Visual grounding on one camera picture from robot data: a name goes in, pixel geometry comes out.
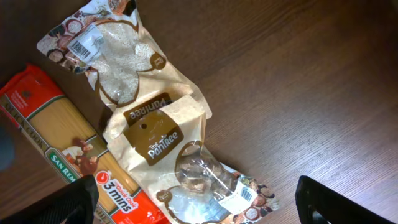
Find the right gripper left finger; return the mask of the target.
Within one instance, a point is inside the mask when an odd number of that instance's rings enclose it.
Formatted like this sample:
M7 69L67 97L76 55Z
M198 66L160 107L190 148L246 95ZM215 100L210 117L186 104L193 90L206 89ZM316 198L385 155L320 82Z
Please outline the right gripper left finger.
M1 223L91 224L99 200L93 175L86 175L1 220Z

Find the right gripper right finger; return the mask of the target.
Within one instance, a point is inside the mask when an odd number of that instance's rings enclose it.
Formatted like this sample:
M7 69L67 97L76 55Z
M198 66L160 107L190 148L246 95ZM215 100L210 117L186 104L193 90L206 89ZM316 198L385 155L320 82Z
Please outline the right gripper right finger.
M305 175L298 180L295 203L302 224L393 224Z

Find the San Remo spaghetti packet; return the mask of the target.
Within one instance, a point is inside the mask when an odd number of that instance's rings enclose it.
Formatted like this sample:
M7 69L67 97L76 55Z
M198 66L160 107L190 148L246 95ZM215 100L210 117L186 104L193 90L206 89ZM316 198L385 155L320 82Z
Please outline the San Remo spaghetti packet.
M95 178L103 223L168 219L122 168L77 107L39 67L28 65L1 88L1 110L67 182Z

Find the Pantree white rice bag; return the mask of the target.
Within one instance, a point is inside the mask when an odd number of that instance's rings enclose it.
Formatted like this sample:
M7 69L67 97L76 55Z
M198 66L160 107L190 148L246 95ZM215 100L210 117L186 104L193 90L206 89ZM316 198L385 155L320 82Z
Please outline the Pantree white rice bag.
M87 80L111 111L168 92L192 95L212 112L198 87L167 59L143 27L135 1L89 1L50 30L37 49Z

